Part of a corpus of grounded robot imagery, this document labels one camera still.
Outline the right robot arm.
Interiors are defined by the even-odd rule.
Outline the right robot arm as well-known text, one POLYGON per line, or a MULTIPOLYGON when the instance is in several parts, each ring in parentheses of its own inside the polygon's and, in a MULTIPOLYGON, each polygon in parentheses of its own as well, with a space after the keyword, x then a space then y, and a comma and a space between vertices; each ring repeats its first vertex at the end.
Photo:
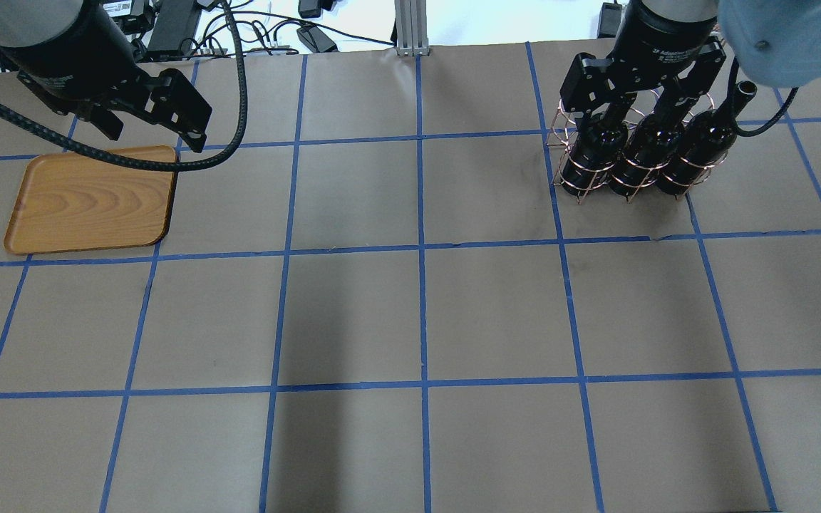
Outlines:
POLYGON ((619 123, 633 94, 661 88, 667 113, 687 113, 726 59, 714 29, 755 83, 800 88, 821 78, 821 1, 631 1, 606 58, 574 57, 562 110, 589 119, 609 105, 619 123))

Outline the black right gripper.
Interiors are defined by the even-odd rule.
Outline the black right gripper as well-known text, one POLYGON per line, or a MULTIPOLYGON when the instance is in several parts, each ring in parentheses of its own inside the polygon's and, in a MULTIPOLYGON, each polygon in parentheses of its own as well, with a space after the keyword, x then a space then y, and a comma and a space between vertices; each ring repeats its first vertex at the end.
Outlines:
POLYGON ((721 40, 709 38, 716 17, 716 4, 628 4, 605 58, 574 55, 559 91, 564 112, 587 129, 603 104, 663 83, 657 115, 683 119, 726 61, 721 40))

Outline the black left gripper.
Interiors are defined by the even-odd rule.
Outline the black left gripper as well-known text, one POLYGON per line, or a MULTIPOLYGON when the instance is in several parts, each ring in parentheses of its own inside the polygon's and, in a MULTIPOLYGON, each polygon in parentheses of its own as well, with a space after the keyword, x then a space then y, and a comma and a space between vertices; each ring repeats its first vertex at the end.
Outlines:
MULTIPOLYGON (((118 100, 140 119, 175 131, 203 151, 209 103, 179 69, 150 77, 105 9, 0 9, 0 50, 32 81, 61 100, 118 100)), ((95 103, 76 115, 117 142, 123 121, 95 103)))

